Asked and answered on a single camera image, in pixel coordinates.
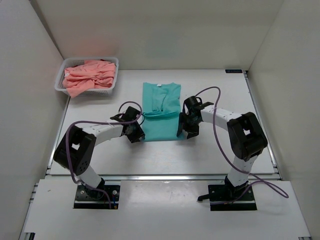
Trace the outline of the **teal t shirt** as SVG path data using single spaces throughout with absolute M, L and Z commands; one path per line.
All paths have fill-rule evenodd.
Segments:
M 181 112 L 181 85 L 143 83 L 142 129 L 145 142 L 176 141 Z

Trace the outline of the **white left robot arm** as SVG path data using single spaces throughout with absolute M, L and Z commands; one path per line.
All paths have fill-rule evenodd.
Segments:
M 91 167 L 95 147 L 127 137 L 131 143 L 140 142 L 145 133 L 138 120 L 143 116 L 140 109 L 129 106 L 125 112 L 118 113 L 107 122 L 76 121 L 66 130 L 58 144 L 53 160 L 67 169 L 72 181 L 84 187 L 84 192 L 94 200 L 110 199 L 105 190 L 105 180 Z

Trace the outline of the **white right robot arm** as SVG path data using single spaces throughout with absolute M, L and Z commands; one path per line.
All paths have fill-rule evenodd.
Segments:
M 212 102 L 202 102 L 200 97 L 191 96 L 183 102 L 176 135 L 194 138 L 199 135 L 200 123 L 210 123 L 228 133 L 234 160 L 220 192 L 222 197 L 236 200 L 245 192 L 253 163 L 268 146 L 262 127 L 252 112 L 240 114 L 228 111 L 217 108 Z

